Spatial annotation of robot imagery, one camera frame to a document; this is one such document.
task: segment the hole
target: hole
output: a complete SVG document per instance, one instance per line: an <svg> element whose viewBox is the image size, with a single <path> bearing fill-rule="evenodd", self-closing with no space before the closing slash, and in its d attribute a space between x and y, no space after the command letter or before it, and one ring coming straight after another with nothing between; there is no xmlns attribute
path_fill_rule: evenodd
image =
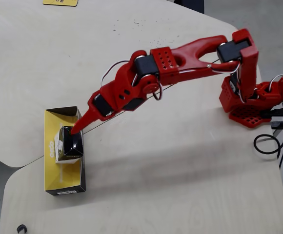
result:
<svg viewBox="0 0 283 234"><path fill-rule="evenodd" d="M174 56L175 62L177 64L178 67L181 67L184 65L185 63L185 59L178 57L178 56Z"/></svg>

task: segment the yellow label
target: yellow label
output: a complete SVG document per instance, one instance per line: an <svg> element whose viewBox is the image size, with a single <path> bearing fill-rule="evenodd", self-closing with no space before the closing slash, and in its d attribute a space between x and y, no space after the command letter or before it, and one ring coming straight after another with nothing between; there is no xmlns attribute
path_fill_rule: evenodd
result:
<svg viewBox="0 0 283 234"><path fill-rule="evenodd" d="M49 111L44 114L44 186L45 190L63 189L81 183L81 162L55 163L54 136L62 126L73 126L77 116L64 116Z"/></svg>
<svg viewBox="0 0 283 234"><path fill-rule="evenodd" d="M46 5L59 5L59 6L76 6L78 0L43 0Z"/></svg>

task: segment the red robotic arm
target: red robotic arm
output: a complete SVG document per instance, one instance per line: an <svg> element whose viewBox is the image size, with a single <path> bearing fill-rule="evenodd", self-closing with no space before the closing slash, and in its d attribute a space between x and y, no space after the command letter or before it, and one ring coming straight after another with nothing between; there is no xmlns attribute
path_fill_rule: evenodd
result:
<svg viewBox="0 0 283 234"><path fill-rule="evenodd" d="M258 51L246 29L225 36L198 39L176 49L162 47L133 53L128 63L117 72L115 80L102 86L88 101L89 109L72 129L75 134L88 124L106 121L121 111L134 111L147 100L147 94L162 86L228 73L222 84L220 101L229 118L253 128L270 118L261 118L259 111L270 110L283 101L283 78L272 83L256 84ZM208 63L199 58L217 52L221 63Z"/></svg>

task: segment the wooden table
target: wooden table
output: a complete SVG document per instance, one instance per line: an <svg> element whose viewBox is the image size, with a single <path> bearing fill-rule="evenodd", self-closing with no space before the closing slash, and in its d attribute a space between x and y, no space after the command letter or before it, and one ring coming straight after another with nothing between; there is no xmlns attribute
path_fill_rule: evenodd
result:
<svg viewBox="0 0 283 234"><path fill-rule="evenodd" d="M223 78L174 85L161 101L86 133L85 193L45 192L43 158L15 172L0 234L20 224L30 234L283 234L277 161L253 148L271 129L228 119L218 99Z"/></svg>
<svg viewBox="0 0 283 234"><path fill-rule="evenodd" d="M43 111L77 105L84 114L112 63L233 31L164 0L80 0L77 7L0 0L0 161L21 167L43 156Z"/></svg>

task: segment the white wire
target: white wire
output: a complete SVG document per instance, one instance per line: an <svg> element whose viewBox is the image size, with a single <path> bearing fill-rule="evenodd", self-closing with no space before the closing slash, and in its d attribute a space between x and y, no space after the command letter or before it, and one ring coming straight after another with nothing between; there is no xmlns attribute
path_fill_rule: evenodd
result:
<svg viewBox="0 0 283 234"><path fill-rule="evenodd" d="M122 63L122 62L129 62L129 60L121 60L121 61L118 61L118 62L114 63L114 64L108 69L108 71L102 76L102 78L101 78L101 86L102 86L103 79L104 79L105 76L111 71L111 69L112 69L115 65L117 65L117 64L119 64L119 63Z"/></svg>
<svg viewBox="0 0 283 234"><path fill-rule="evenodd" d="M220 73L220 74L233 74L233 73L235 73L235 72L238 70L239 67L240 67L240 63L238 63L238 66L237 66L236 69L235 69L234 71L232 71L232 72L222 72L222 71L217 71L217 70L214 70L214 69L212 69L212 71L213 71L213 72L216 72L216 73Z"/></svg>
<svg viewBox="0 0 283 234"><path fill-rule="evenodd" d="M238 94L239 94L239 97L240 97L240 101L241 101L243 104L245 104L245 101L244 101L243 98L241 97L241 92L240 92L240 90L239 90Z"/></svg>
<svg viewBox="0 0 283 234"><path fill-rule="evenodd" d="M214 70L214 69L212 69L212 71L216 72L216 73L220 73L220 74L233 74L238 70L239 66L240 66L240 63L238 63L238 66L236 67L236 69L234 71L231 71L231 72L222 72L222 71L217 71L217 70ZM179 74L187 73L187 72L194 72L194 71L196 71L196 70L195 69L183 70L183 71L180 71Z"/></svg>
<svg viewBox="0 0 283 234"><path fill-rule="evenodd" d="M161 83L159 83L159 85L160 85L160 96L159 96L159 98L157 97L156 93L153 93L153 96L154 96L155 100L157 100L157 101L160 101L163 97L163 86L161 85Z"/></svg>
<svg viewBox="0 0 283 234"><path fill-rule="evenodd" d="M137 78L137 74L135 75L135 77L134 77L134 79L133 79L132 86L134 86L134 83L135 83L136 78Z"/></svg>
<svg viewBox="0 0 283 234"><path fill-rule="evenodd" d="M272 83L274 82L274 79L276 79L277 77L283 77L283 74L277 75L274 78L272 78L272 80L269 83L269 87L268 87L268 91L272 91Z"/></svg>

